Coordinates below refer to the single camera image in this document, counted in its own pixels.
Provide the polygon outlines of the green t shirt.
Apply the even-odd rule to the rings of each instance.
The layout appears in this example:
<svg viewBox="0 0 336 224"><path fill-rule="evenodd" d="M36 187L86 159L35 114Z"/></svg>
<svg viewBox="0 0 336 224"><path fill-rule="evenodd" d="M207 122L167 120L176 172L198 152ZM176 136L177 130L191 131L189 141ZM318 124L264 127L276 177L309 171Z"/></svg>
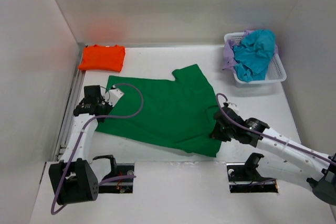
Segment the green t shirt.
<svg viewBox="0 0 336 224"><path fill-rule="evenodd" d="M209 137L218 110L213 87L198 65L172 72L172 80L110 76L107 87L122 84L124 96L112 115L138 115L106 119L97 132L216 157L221 142Z"/></svg>

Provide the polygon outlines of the orange t shirt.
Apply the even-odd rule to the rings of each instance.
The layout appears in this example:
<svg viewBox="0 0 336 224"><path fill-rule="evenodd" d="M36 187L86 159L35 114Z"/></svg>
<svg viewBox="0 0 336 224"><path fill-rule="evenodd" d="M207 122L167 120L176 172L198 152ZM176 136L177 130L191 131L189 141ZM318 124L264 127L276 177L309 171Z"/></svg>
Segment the orange t shirt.
<svg viewBox="0 0 336 224"><path fill-rule="evenodd" d="M102 70L120 73L124 58L124 46L88 46L83 49L82 62L78 69L81 71Z"/></svg>

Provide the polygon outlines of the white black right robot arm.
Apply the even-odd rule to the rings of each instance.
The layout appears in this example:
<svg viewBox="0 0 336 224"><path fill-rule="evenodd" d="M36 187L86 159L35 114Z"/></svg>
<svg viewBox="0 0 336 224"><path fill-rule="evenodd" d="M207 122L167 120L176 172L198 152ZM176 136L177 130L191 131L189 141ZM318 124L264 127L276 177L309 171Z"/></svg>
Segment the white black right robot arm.
<svg viewBox="0 0 336 224"><path fill-rule="evenodd" d="M259 119L244 120L228 106L220 108L213 118L216 124L212 138L222 142L236 140L272 154L271 157L258 153L249 156L243 168L248 179L284 180L335 205L335 155L292 141Z"/></svg>

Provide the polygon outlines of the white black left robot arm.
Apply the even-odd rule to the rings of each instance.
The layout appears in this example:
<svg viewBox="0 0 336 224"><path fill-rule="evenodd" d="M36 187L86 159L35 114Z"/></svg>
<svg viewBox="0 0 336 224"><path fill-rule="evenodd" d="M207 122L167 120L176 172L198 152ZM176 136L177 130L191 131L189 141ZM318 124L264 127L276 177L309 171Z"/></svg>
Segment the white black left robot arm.
<svg viewBox="0 0 336 224"><path fill-rule="evenodd" d="M48 174L56 197L56 203L65 206L95 201L102 179L113 181L118 175L112 155L95 157L89 162L89 150L93 134L104 121L123 92L117 88L102 90L100 86L85 86L84 98L75 107L70 138L64 153Z"/></svg>

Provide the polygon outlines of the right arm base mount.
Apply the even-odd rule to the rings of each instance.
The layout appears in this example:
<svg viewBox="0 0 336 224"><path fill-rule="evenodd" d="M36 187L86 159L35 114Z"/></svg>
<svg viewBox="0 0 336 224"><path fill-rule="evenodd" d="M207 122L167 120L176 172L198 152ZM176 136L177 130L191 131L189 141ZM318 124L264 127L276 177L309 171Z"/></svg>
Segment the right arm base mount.
<svg viewBox="0 0 336 224"><path fill-rule="evenodd" d="M263 158L263 154L252 153L244 163L226 164L230 193L278 193L276 180L257 172Z"/></svg>

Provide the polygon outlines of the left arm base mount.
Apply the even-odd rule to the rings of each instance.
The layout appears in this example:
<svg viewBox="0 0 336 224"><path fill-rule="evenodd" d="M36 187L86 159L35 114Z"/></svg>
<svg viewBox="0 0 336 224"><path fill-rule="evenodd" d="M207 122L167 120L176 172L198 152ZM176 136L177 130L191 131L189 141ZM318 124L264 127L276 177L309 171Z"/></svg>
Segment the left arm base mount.
<svg viewBox="0 0 336 224"><path fill-rule="evenodd" d="M133 193L133 178L135 165L132 163L117 163L113 155L96 156L90 164L98 182L110 178L127 176L124 179L110 181L99 186L100 194L131 194Z"/></svg>

